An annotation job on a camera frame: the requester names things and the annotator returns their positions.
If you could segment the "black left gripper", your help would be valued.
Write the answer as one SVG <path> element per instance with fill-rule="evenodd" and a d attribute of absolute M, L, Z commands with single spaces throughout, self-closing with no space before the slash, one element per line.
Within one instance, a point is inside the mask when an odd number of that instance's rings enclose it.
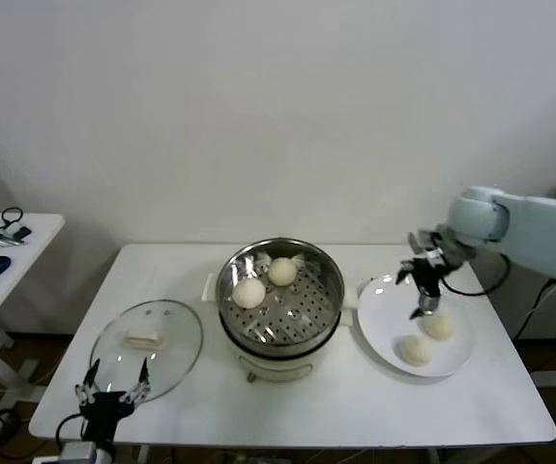
<path fill-rule="evenodd" d="M 79 412 L 86 421 L 82 438 L 92 442 L 112 442 L 119 421 L 134 412 L 133 403 L 144 402 L 151 392 L 149 369 L 147 359 L 144 359 L 137 383 L 127 392 L 97 392 L 95 378 L 99 366 L 100 359 L 96 359 L 90 365 L 82 383 L 75 386 L 75 395 L 81 404 Z"/>

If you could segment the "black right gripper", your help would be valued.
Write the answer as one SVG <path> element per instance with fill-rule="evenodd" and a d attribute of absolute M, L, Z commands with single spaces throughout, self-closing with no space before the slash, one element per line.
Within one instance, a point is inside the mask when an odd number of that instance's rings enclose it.
<path fill-rule="evenodd" d="M 410 320 L 434 315 L 438 309 L 441 295 L 439 282 L 445 276 L 443 267 L 434 267 L 425 258 L 413 258 L 400 262 L 395 283 L 400 284 L 413 278 L 420 290 L 416 308 L 409 315 Z"/>

